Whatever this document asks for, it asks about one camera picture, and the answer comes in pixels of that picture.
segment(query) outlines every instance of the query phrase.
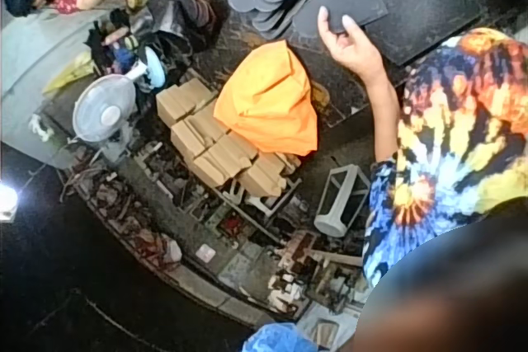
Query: white fan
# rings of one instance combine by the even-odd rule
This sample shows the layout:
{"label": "white fan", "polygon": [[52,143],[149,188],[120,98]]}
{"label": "white fan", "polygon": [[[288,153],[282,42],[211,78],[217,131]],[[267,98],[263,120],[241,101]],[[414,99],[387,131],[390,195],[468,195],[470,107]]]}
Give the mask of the white fan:
{"label": "white fan", "polygon": [[[100,143],[101,150],[115,161],[130,141],[132,128],[127,120],[135,110],[134,81],[146,75],[152,87],[165,84],[163,66],[152,49],[145,48],[147,63],[138,61],[126,74],[111,74],[93,82],[81,94],[73,110],[73,129],[82,140]],[[109,154],[107,139],[121,131],[119,155]]]}

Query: orange bag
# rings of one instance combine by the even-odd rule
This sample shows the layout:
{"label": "orange bag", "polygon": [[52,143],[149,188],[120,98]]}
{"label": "orange bag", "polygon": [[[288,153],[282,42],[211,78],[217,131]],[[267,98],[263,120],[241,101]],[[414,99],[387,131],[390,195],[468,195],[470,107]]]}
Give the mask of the orange bag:
{"label": "orange bag", "polygon": [[317,150],[310,82],[285,40],[253,50],[225,83],[214,117],[263,152]]}

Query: black floor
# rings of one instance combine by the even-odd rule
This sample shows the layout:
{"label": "black floor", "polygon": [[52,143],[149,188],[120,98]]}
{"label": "black floor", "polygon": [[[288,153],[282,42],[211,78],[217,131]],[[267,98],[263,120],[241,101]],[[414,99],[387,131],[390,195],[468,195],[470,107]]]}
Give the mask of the black floor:
{"label": "black floor", "polygon": [[[2,181],[40,164],[2,145]],[[2,351],[236,351],[251,334],[165,285],[45,168],[2,224]]]}

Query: shoe repair stall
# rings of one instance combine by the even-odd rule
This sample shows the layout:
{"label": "shoe repair stall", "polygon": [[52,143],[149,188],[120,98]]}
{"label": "shoe repair stall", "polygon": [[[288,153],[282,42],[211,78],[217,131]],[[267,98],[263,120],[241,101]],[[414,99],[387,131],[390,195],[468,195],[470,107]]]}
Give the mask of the shoe repair stall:
{"label": "shoe repair stall", "polygon": [[249,326],[299,320],[334,350],[369,293],[372,159],[327,145],[350,117],[341,135],[371,131],[361,85],[323,51],[318,9],[335,31],[353,16],[401,86],[451,35],[507,28],[520,0],[125,3],[76,31],[18,123],[43,143],[63,137],[53,156],[73,160],[58,200],[80,194],[143,265],[212,309]]}

